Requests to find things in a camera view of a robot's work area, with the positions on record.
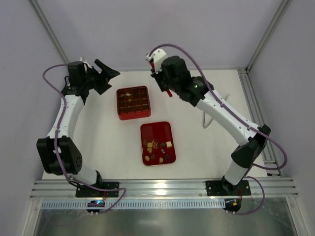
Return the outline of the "red compartment chocolate box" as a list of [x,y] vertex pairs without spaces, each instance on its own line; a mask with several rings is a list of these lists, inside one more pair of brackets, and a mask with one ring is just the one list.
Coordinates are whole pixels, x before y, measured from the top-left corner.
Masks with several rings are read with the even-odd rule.
[[[120,97],[121,94],[130,93],[131,96]],[[120,120],[147,118],[151,115],[151,105],[146,86],[120,88],[116,91],[117,114]]]

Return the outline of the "metal serving tongs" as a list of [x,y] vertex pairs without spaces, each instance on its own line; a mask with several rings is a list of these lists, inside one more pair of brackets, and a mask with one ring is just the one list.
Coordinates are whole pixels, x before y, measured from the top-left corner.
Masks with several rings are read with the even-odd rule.
[[203,112],[203,114],[202,114],[202,127],[204,129],[208,128],[209,125],[212,123],[212,121],[213,121],[212,117],[210,117],[209,120],[206,120],[206,113]]

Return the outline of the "red box lid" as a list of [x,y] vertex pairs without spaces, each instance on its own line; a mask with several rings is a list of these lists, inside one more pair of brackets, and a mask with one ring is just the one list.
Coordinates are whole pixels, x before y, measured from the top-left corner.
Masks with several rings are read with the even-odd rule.
[[172,93],[171,93],[171,91],[170,91],[169,89],[168,89],[166,92],[167,92],[167,94],[168,94],[169,97],[172,97],[172,96],[173,96]]

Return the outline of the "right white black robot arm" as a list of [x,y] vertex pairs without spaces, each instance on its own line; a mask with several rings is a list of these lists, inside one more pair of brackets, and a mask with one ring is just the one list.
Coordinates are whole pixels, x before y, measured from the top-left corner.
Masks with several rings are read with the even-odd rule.
[[192,76],[185,61],[179,56],[147,56],[151,76],[161,91],[171,90],[179,98],[198,108],[217,121],[236,141],[232,162],[221,179],[227,194],[237,190],[239,183],[252,168],[266,146],[271,129],[247,121],[219,95],[202,76]]

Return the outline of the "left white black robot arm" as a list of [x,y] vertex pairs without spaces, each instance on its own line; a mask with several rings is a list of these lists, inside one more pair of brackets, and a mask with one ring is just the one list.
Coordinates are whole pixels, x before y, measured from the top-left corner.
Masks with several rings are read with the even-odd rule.
[[61,105],[51,130],[36,143],[46,173],[63,176],[80,193],[89,195],[102,194],[107,189],[103,187],[101,174],[83,164],[82,154],[73,141],[75,126],[90,91],[102,95],[111,88],[110,80],[120,75],[98,59],[94,63],[99,69],[83,60],[65,64],[68,75],[62,90],[48,81],[48,69],[43,72],[44,81],[61,97]]

